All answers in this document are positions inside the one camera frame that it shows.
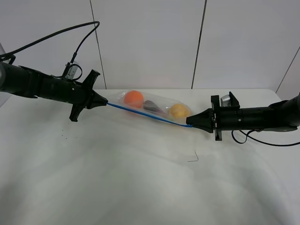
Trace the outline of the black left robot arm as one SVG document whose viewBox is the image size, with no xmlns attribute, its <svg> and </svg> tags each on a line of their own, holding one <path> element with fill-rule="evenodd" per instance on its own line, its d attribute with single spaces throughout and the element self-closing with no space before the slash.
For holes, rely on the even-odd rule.
<svg viewBox="0 0 300 225">
<path fill-rule="evenodd" d="M 100 75 L 92 70 L 83 82 L 63 80 L 27 67 L 0 63 L 0 91 L 24 98 L 45 98 L 72 105 L 69 119 L 77 122 L 83 109 L 106 106 L 108 100 L 93 90 Z"/>
</svg>

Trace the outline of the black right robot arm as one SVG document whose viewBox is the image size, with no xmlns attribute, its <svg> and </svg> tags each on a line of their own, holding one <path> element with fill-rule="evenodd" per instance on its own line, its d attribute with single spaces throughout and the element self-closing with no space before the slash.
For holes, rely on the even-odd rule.
<svg viewBox="0 0 300 225">
<path fill-rule="evenodd" d="M 187 117 L 186 124 L 214 133 L 216 141 L 222 140 L 222 131 L 290 132 L 300 126 L 299 96 L 267 107 L 241 108 L 237 98 L 229 92 L 222 98 L 211 96 L 211 105 L 211 108 Z"/>
</svg>

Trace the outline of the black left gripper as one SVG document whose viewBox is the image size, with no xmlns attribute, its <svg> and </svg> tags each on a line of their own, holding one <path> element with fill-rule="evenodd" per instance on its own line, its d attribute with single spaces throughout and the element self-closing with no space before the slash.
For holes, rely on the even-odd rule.
<svg viewBox="0 0 300 225">
<path fill-rule="evenodd" d="M 93 85 L 100 75 L 96 70 L 91 70 L 85 80 L 69 84 L 69 103 L 72 104 L 69 119 L 78 121 L 79 114 L 83 109 L 106 106 L 108 100 L 93 90 Z"/>
</svg>

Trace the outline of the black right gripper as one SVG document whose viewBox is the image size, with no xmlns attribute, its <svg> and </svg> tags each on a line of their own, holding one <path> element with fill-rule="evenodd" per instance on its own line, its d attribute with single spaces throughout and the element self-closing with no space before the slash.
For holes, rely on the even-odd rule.
<svg viewBox="0 0 300 225">
<path fill-rule="evenodd" d="M 215 140 L 222 140 L 222 131 L 233 130 L 239 125 L 240 104 L 237 98 L 230 91 L 232 101 L 231 107 L 221 107 L 219 95 L 211 96 L 211 106 L 199 114 L 186 118 L 186 124 L 193 128 L 212 133 L 212 124 L 214 128 Z"/>
</svg>

